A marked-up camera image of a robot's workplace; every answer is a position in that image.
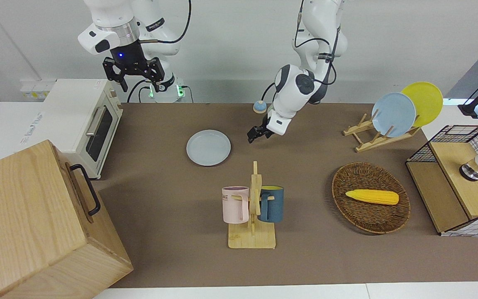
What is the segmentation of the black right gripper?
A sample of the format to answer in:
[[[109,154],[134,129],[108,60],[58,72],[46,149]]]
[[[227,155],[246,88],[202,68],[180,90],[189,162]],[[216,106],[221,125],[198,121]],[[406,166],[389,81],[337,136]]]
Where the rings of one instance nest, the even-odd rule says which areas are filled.
[[[102,65],[107,79],[119,83],[123,92],[128,90],[125,75],[142,76],[153,83],[155,92],[165,91],[165,71],[160,59],[147,59],[139,41],[116,47],[110,52],[112,57],[105,57]]]

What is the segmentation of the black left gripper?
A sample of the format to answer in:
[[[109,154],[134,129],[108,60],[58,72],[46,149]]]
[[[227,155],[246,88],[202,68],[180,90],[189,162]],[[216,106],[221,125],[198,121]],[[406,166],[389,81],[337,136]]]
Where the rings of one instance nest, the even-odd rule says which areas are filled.
[[[260,138],[261,136],[265,136],[266,138],[270,138],[274,132],[267,129],[264,125],[261,126],[254,126],[252,127],[252,131],[247,133],[247,141],[249,144],[252,144],[256,140],[256,138]]]

